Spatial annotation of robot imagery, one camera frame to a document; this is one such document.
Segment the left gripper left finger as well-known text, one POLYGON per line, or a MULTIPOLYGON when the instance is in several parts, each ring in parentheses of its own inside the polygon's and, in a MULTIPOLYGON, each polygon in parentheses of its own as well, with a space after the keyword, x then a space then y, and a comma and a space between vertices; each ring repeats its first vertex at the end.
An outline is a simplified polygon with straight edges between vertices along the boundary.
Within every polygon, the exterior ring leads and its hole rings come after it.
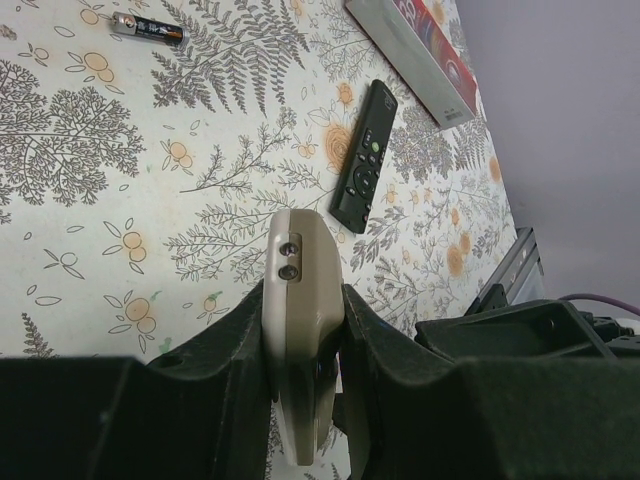
POLYGON ((271 400, 255 287, 150 363, 1 363, 5 479, 260 479, 271 400))

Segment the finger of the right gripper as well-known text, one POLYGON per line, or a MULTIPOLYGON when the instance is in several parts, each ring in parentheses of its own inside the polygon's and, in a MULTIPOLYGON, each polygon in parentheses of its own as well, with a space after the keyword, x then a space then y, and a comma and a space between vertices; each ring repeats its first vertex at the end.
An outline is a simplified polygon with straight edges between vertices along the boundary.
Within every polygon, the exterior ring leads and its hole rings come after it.
POLYGON ((449 359, 612 359, 614 354, 565 301, 536 300, 458 318, 416 324, 415 341, 449 359))

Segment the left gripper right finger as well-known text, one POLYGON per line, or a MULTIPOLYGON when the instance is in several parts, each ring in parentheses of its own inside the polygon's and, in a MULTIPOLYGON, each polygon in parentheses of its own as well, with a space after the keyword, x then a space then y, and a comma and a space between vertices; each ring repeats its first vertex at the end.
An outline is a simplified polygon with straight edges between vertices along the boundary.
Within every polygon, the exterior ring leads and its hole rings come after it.
POLYGON ((638 358, 443 358, 343 289, 355 479, 635 479, 638 358))

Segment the white air conditioner remote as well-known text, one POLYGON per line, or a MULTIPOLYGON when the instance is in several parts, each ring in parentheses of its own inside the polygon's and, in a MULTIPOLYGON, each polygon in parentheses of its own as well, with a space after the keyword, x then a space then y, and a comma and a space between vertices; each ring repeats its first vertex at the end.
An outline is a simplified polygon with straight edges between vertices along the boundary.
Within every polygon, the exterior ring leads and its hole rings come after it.
POLYGON ((283 209, 270 222, 261 329, 270 396, 287 461, 309 466, 329 433, 345 319, 342 267, 320 214, 283 209))

